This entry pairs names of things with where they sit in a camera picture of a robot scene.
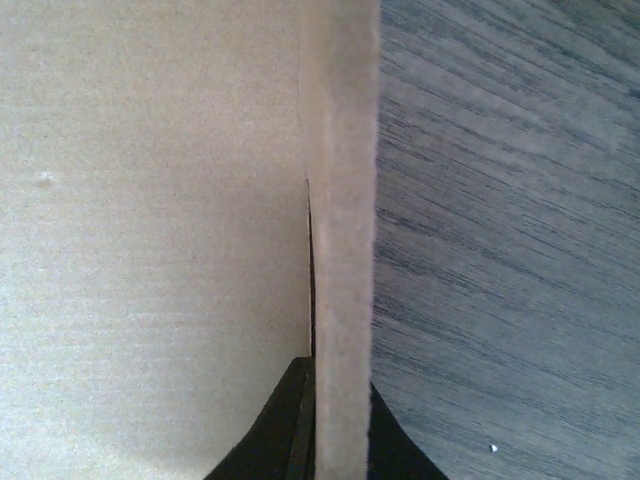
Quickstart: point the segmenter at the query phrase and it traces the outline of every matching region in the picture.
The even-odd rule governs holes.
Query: gray wood
[[[452,479],[637,480],[640,2],[382,35],[374,383]]]

